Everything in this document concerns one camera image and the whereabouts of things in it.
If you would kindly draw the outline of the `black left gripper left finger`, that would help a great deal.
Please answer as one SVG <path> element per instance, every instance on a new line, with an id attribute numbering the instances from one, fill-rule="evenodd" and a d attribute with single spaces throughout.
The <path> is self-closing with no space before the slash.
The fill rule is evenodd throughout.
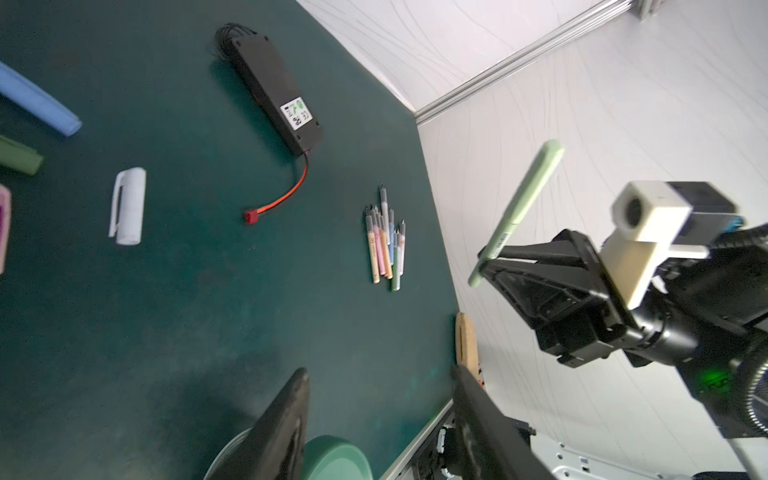
<path id="1" fill-rule="evenodd" d="M 310 378 L 297 369 L 255 424 L 215 458 L 208 479 L 297 479 L 306 439 Z"/>

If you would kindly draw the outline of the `beige fountain pen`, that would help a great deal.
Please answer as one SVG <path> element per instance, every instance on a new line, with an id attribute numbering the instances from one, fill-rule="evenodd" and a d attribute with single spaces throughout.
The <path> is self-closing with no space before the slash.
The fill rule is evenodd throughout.
<path id="1" fill-rule="evenodd" d="M 369 209 L 365 210 L 364 216 L 365 216 L 367 244 L 368 244 L 368 251 L 369 251 L 370 265 L 371 265 L 371 272 L 372 272 L 372 280 L 374 284 L 378 284 L 380 282 L 380 274 L 379 274 L 377 243 L 376 243 L 377 237 L 374 232 L 373 217 Z"/>

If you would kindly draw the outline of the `blue pen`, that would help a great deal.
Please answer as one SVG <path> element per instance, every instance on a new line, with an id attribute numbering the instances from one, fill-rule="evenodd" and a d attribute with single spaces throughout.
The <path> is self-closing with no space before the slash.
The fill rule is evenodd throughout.
<path id="1" fill-rule="evenodd" d="M 388 213 L 386 215 L 386 221 L 388 222 L 388 252 L 390 257 L 390 264 L 394 265 L 394 247 L 395 247 L 395 240 L 394 240 L 394 210 L 389 208 Z"/>

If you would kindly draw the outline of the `pink pen cap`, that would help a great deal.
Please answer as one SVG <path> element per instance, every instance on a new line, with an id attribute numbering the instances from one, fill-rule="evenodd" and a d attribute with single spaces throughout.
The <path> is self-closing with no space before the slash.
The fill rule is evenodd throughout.
<path id="1" fill-rule="evenodd" d="M 10 190 L 0 185 L 0 274 L 4 273 L 12 215 Z"/>

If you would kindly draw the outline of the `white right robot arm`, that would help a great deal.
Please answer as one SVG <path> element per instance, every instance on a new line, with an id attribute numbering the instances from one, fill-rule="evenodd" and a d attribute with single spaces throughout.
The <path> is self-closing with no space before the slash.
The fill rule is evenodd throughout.
<path id="1" fill-rule="evenodd" d="M 727 439 L 767 433 L 767 229 L 720 235 L 701 260 L 662 263 L 661 287 L 625 306 L 591 240 L 507 246 L 481 276 L 568 367 L 623 352 L 677 370 Z"/>

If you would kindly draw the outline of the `white pen light-blue cap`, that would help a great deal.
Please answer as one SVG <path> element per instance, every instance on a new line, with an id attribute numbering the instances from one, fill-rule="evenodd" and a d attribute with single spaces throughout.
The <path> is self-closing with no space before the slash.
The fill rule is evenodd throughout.
<path id="1" fill-rule="evenodd" d="M 389 233 L 389 204 L 387 198 L 387 191 L 383 185 L 379 186 L 379 200 L 382 216 L 382 225 L 386 233 Z"/>

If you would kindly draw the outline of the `pink pen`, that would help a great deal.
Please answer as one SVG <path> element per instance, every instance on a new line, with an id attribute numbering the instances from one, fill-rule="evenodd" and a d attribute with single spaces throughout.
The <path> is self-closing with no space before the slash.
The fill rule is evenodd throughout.
<path id="1" fill-rule="evenodd" d="M 372 207 L 371 209 L 371 217 L 373 220 L 373 231 L 375 236 L 375 246 L 376 246 L 376 254 L 377 254 L 377 261 L 379 266 L 379 272 L 380 275 L 384 278 L 386 278 L 386 270 L 385 270 L 385 259 L 384 259 L 384 252 L 383 247 L 381 243 L 381 230 L 379 228 L 378 223 L 378 214 L 376 213 L 376 209 Z"/>
<path id="2" fill-rule="evenodd" d="M 397 254 L 399 255 L 397 260 L 398 275 L 402 276 L 404 273 L 404 257 L 405 257 L 405 242 L 406 242 L 406 222 L 401 220 L 397 228 Z"/>

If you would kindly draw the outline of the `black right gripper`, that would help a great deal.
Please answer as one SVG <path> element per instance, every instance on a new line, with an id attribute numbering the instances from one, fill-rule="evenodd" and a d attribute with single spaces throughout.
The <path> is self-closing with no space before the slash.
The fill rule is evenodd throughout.
<path id="1" fill-rule="evenodd" d="M 591 240 L 564 229 L 548 243 L 506 246 L 481 275 L 536 333 L 539 349 L 578 368 L 645 341 Z"/>

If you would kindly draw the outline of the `dark green pen cap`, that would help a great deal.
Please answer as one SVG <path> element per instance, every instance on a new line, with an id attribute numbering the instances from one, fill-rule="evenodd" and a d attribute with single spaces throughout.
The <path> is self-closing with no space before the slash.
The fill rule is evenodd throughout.
<path id="1" fill-rule="evenodd" d="M 36 150 L 6 136 L 1 136 L 0 147 L 0 163 L 3 167 L 29 176 L 37 174 L 43 157 Z"/>

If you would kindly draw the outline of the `dark green pen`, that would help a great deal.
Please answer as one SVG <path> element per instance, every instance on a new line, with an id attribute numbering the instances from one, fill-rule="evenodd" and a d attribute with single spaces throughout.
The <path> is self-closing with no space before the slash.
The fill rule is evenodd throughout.
<path id="1" fill-rule="evenodd" d="M 394 237 L 393 237 L 393 265 L 392 265 L 392 271 L 393 271 L 393 278 L 391 281 L 391 290 L 393 292 L 399 291 L 401 286 L 401 274 L 400 274 L 400 258 L 401 258 L 401 248 L 400 248 L 400 239 L 401 235 L 398 230 L 395 231 Z"/>

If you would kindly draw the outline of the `blue pen cap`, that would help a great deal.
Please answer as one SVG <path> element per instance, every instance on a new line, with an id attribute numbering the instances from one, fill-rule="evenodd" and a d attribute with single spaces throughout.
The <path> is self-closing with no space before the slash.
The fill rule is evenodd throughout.
<path id="1" fill-rule="evenodd" d="M 77 115 L 5 63 L 1 63 L 1 95 L 66 137 L 82 127 Z"/>

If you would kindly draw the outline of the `light green pen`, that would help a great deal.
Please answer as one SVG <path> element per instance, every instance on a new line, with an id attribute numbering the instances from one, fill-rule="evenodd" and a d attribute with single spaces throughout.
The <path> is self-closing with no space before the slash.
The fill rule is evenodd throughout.
<path id="1" fill-rule="evenodd" d="M 548 182 L 563 156 L 564 147 L 557 140 L 548 140 L 541 146 L 502 213 L 488 244 L 481 251 L 468 278 L 470 287 L 475 288 L 480 284 L 483 265 L 499 256 L 507 240 L 525 218 L 534 200 Z"/>

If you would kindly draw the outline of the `pale white pen cap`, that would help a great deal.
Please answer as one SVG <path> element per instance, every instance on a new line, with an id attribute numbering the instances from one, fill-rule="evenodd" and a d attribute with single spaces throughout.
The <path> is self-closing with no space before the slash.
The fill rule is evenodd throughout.
<path id="1" fill-rule="evenodd" d="M 110 209 L 109 238 L 118 245 L 141 242 L 147 172 L 134 167 L 116 176 Z"/>

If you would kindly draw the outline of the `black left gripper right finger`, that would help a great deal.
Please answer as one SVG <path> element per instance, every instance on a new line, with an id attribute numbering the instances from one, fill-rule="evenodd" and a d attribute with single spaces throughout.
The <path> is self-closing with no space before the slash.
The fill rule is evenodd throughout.
<path id="1" fill-rule="evenodd" d="M 454 440 L 449 470 L 464 479 L 551 479 L 519 429 L 504 416 L 470 371 L 458 365 L 454 378 Z"/>

